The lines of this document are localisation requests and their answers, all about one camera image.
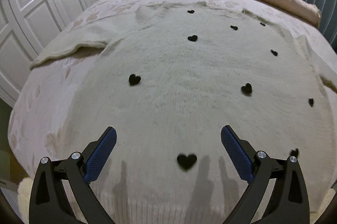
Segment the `white wardrobe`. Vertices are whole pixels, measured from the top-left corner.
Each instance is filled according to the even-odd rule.
[[[98,0],[0,0],[0,98],[13,106],[29,63]]]

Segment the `heart patch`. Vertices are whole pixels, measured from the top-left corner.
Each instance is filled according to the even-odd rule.
[[[300,152],[299,152],[298,148],[296,148],[295,150],[291,150],[291,151],[290,151],[289,156],[290,156],[290,157],[298,158],[299,153],[300,153]]]
[[[251,95],[252,94],[252,85],[250,83],[247,83],[245,86],[241,87],[241,91],[245,94],[245,95]]]
[[[276,51],[270,50],[270,52],[272,52],[272,54],[273,54],[275,57],[277,57],[278,53],[277,53]]]
[[[189,36],[187,39],[188,39],[190,42],[196,42],[197,39],[198,39],[198,36],[197,36],[197,35]]]
[[[135,74],[131,74],[129,76],[129,83],[131,86],[137,85],[140,82],[140,76],[136,76]]]
[[[197,156],[193,153],[189,154],[188,156],[184,155],[183,153],[180,153],[177,157],[177,162],[184,171],[189,170],[193,167],[193,165],[197,161]]]
[[[310,105],[311,107],[313,107],[313,106],[314,106],[314,99],[313,99],[313,98],[309,98],[309,99],[308,99],[308,103],[309,103],[309,105]]]

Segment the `fuzzy knit fabric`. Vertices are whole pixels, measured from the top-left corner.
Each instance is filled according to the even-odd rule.
[[[30,177],[26,177],[22,180],[18,188],[18,203],[19,210],[21,213],[22,220],[25,224],[29,224],[28,215],[29,215],[29,199],[30,192],[32,190],[33,180]],[[336,191],[334,189],[329,189],[326,195],[324,196],[323,202],[317,213],[310,214],[310,224],[314,224],[316,220],[322,215],[325,209],[330,204],[331,200],[335,196]]]
[[[227,124],[270,157],[287,158],[299,148],[317,209],[335,166],[333,116],[321,80],[288,30],[204,2],[148,4],[136,13],[138,24],[107,45],[76,92],[55,148],[67,158],[107,126],[116,129],[117,144],[90,185],[112,219],[222,223],[247,186],[220,141]],[[141,81],[129,86],[133,73]],[[246,83],[251,96],[241,92]],[[195,154],[196,164],[183,171],[179,153]],[[266,200],[255,218],[265,206]]]

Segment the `bed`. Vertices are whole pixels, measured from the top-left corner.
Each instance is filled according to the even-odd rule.
[[[279,8],[261,0],[98,1],[33,62],[8,131],[17,160],[33,178],[42,157],[67,158],[114,126],[117,145],[91,187],[116,223],[222,223],[247,186],[219,145],[220,129],[229,122],[254,148],[273,157],[287,157],[299,148],[310,209],[315,212],[337,179],[337,56],[313,26],[315,16],[306,16],[310,24],[298,18],[307,13],[289,14]],[[170,16],[176,21],[167,19]],[[224,21],[212,21],[212,16]],[[182,19],[184,27],[178,27]],[[238,29],[230,28],[231,23]],[[249,31],[240,34],[248,25]],[[175,42],[177,35],[186,35],[187,41],[187,35],[197,31],[195,43]],[[215,34],[227,41],[225,48]],[[74,43],[75,36],[81,42]],[[279,48],[277,57],[270,48],[257,53],[254,44],[265,42]],[[282,52],[287,52],[288,62],[278,62]],[[300,73],[292,66],[295,60],[301,64]],[[252,63],[275,68],[259,74]],[[290,81],[281,73],[283,67],[293,68],[287,71]],[[269,80],[277,78],[270,71],[288,86],[273,85]],[[133,72],[142,80],[131,88],[127,78]],[[265,80],[269,83],[262,86]],[[240,94],[240,82],[252,83],[250,98]],[[289,97],[277,98],[283,91]],[[311,108],[307,98],[313,93]],[[288,106],[294,111],[287,112]],[[183,134],[186,131],[193,137]],[[178,152],[196,153],[198,164],[182,172],[174,157]],[[84,221],[65,186],[76,216]],[[265,206],[266,200],[255,220]]]

